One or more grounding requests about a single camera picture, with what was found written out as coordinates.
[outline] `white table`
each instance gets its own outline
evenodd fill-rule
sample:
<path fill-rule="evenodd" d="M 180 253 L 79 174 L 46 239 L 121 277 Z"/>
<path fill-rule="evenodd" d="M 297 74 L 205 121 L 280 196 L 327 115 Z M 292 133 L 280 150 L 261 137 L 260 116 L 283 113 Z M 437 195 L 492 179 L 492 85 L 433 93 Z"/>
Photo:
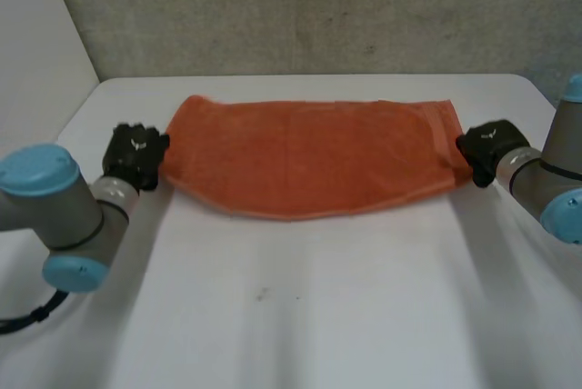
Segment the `white table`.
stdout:
<path fill-rule="evenodd" d="M 451 99 L 541 147 L 553 108 L 513 75 L 116 79 L 59 137 L 89 180 L 121 121 L 166 127 L 223 102 Z M 162 185 L 142 196 L 105 286 L 0 338 L 0 388 L 574 388 L 582 263 L 501 189 L 299 223 L 229 217 Z M 46 251 L 0 235 L 0 317 L 50 296 Z"/>

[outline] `gray wall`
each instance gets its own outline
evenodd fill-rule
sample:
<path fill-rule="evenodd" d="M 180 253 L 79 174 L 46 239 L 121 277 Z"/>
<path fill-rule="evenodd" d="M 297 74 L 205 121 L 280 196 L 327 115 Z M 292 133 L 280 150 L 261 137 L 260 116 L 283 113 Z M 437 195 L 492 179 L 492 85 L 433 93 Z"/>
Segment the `gray wall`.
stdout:
<path fill-rule="evenodd" d="M 65 0 L 118 76 L 516 73 L 555 100 L 582 70 L 582 0 Z"/>

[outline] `white wall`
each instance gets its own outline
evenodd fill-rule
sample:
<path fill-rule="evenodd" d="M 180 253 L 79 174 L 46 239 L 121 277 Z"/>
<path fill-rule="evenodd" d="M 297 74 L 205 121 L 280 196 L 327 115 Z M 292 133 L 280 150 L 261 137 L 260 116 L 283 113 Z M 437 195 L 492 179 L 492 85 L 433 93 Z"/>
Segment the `white wall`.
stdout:
<path fill-rule="evenodd" d="M 0 0 L 0 157 L 55 139 L 97 84 L 63 0 Z"/>

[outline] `blue joint cap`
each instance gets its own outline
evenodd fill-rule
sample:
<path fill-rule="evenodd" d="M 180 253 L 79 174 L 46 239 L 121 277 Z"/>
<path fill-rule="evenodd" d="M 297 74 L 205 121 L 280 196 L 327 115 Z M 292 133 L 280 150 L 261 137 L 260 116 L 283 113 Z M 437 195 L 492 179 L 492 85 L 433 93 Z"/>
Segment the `blue joint cap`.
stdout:
<path fill-rule="evenodd" d="M 43 266 L 47 283 L 64 292 L 86 294 L 104 282 L 109 268 L 96 260 L 76 255 L 49 256 Z"/>
<path fill-rule="evenodd" d="M 41 144 L 0 161 L 0 190 L 16 196 L 47 196 L 75 183 L 79 165 L 62 146 Z"/>
<path fill-rule="evenodd" d="M 582 188 L 554 198 L 539 222 L 546 231 L 567 244 L 582 244 Z"/>
<path fill-rule="evenodd" d="M 572 103 L 582 103 L 582 74 L 574 74 L 567 83 L 564 100 Z"/>

